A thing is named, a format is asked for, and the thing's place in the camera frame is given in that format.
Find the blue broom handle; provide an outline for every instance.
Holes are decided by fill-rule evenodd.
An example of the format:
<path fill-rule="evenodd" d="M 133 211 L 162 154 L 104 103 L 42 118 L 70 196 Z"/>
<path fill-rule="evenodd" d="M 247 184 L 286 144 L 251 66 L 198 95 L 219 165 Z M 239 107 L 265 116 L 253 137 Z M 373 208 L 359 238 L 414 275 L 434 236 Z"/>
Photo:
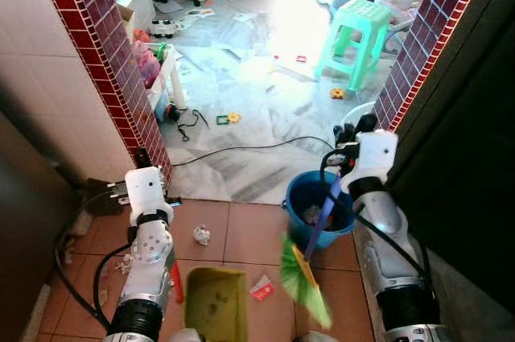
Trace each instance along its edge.
<path fill-rule="evenodd" d="M 340 177 L 337 175 L 335 180 L 331 184 L 331 193 L 333 196 L 339 196 L 341 192 L 340 189 Z M 307 243 L 306 252 L 304 253 L 304 260 L 309 262 L 311 259 L 311 255 L 315 250 L 316 242 L 319 240 L 320 235 L 322 234 L 322 230 L 325 227 L 325 224 L 328 222 L 329 214 L 334 208 L 335 203 L 329 198 L 326 197 L 323 202 L 322 210 L 319 214 L 319 219 L 316 221 L 315 229 L 313 229 L 313 233 L 309 239 L 309 243 Z"/>

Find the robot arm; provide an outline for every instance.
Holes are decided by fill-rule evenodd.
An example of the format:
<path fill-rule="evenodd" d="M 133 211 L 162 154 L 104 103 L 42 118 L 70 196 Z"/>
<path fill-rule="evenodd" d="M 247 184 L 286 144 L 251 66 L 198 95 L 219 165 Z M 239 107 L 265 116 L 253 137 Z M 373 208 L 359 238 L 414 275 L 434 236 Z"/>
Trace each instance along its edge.
<path fill-rule="evenodd" d="M 168 227 L 174 215 L 163 198 L 158 168 L 130 171 L 126 186 L 136 231 L 134 261 L 104 342 L 157 342 L 175 261 Z"/>
<path fill-rule="evenodd" d="M 354 200 L 353 210 L 395 241 L 416 262 L 405 214 L 385 190 L 393 166 L 397 135 L 383 130 L 360 133 L 355 166 L 340 181 Z M 381 309 L 386 342 L 450 342 L 439 320 L 432 292 L 417 270 L 374 231 L 368 229 L 364 270 Z"/>

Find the red tile column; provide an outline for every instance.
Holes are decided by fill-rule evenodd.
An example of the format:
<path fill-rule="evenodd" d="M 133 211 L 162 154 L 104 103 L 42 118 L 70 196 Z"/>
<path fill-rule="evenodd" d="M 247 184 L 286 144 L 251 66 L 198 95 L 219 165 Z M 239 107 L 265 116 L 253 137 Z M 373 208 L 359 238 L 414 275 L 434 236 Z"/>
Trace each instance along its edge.
<path fill-rule="evenodd" d="M 171 162 L 115 0 L 53 2 L 127 150 L 134 157 L 144 146 L 170 181 Z"/>
<path fill-rule="evenodd" d="M 470 0 L 423 0 L 374 106 L 383 129 L 395 130 L 426 81 Z"/>

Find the yellow toy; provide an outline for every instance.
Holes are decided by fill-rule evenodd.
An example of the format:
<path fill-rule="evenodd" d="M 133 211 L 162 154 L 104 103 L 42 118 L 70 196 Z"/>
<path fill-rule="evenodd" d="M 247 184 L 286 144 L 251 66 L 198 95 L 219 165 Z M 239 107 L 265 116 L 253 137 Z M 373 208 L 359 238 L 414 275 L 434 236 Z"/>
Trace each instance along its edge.
<path fill-rule="evenodd" d="M 241 115 L 238 113 L 229 113 L 227 114 L 227 119 L 231 123 L 238 123 L 241 119 Z"/>
<path fill-rule="evenodd" d="M 344 90 L 342 90 L 342 89 L 331 90 L 331 98 L 332 99 L 344 99 Z"/>

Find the green plastic stool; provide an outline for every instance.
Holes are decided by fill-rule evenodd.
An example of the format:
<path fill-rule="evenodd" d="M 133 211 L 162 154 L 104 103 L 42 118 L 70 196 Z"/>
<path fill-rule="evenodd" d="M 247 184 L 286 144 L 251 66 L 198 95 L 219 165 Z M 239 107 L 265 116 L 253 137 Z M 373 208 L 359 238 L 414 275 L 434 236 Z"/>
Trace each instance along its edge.
<path fill-rule="evenodd" d="M 348 90 L 358 91 L 365 74 L 377 70 L 390 16 L 387 6 L 366 0 L 351 0 L 345 3 L 332 20 L 322 56 L 315 69 L 315 78 L 318 80 L 323 69 L 331 67 L 349 74 Z M 361 32 L 360 42 L 352 40 L 354 30 Z M 357 48 L 353 64 L 346 64 L 342 59 L 349 46 Z"/>

